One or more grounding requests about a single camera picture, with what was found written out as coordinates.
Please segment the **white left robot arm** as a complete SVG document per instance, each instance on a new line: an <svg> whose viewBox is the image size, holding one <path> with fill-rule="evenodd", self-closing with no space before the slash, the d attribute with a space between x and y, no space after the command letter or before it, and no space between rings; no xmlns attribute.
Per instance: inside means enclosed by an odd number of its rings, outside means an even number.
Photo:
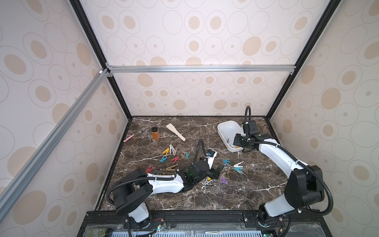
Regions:
<svg viewBox="0 0 379 237"><path fill-rule="evenodd" d="M119 179L106 193L106 200L119 216L141 223L150 218L145 200L154 194L185 193L205 178L219 179L224 166L210 168L206 160L195 162L174 175L154 175L139 168Z"/></svg>

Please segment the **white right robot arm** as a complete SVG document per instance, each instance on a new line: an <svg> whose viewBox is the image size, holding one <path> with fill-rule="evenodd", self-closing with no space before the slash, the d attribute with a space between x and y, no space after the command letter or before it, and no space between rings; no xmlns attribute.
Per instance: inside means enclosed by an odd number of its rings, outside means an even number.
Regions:
<svg viewBox="0 0 379 237"><path fill-rule="evenodd" d="M266 133L260 133L252 119L242 123L242 134L236 134L234 145L256 149L269 157L287 176L284 194L260 205L258 219L262 224L283 214L307 211L325 216L332 212L334 200L332 192L323 180L318 166L303 163L279 145Z"/></svg>

